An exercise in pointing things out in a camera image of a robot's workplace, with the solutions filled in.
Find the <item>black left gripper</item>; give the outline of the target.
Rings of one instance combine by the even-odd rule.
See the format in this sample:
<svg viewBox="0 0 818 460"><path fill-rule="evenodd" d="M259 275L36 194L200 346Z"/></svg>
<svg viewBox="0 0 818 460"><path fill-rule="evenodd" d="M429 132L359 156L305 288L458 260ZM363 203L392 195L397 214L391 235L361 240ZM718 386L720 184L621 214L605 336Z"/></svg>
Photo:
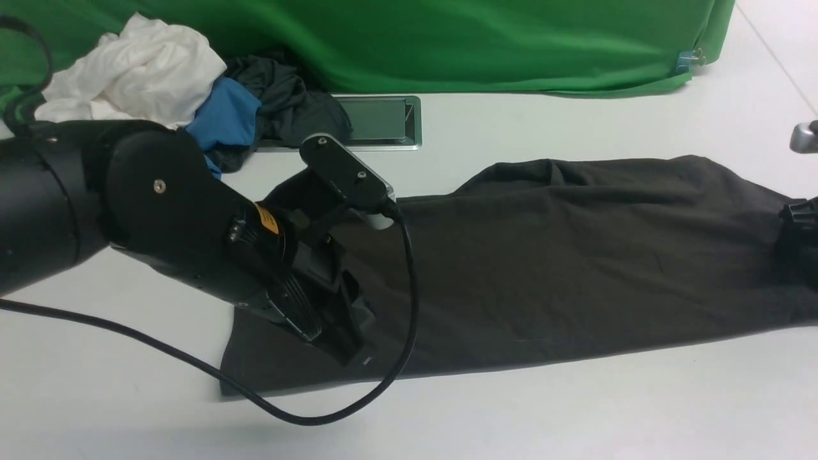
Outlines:
<svg viewBox="0 0 818 460"><path fill-rule="evenodd" d="M347 210L339 193L306 169L264 200L243 202L226 236L248 289L234 305L344 366L371 360L363 330L374 319L329 233Z"/></svg>

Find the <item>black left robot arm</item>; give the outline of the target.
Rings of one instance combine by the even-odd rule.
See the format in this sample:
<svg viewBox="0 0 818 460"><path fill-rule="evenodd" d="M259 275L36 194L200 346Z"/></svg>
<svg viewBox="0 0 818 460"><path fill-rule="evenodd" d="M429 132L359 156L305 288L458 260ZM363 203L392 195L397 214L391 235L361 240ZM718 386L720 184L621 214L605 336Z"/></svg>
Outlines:
<svg viewBox="0 0 818 460"><path fill-rule="evenodd" d="M37 123L2 141L2 294L110 247L249 311L342 365L364 365L374 315L331 224L347 210L324 168L252 201L188 133L147 121Z"/></svg>

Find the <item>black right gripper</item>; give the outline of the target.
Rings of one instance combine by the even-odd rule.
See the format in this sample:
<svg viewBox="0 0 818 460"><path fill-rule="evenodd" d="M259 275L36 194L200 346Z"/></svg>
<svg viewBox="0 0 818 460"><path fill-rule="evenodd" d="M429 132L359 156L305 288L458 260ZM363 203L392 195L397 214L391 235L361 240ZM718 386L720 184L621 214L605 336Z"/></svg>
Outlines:
<svg viewBox="0 0 818 460"><path fill-rule="evenodd" d="M779 212L775 254L790 277L817 288L817 198L798 199Z"/></svg>

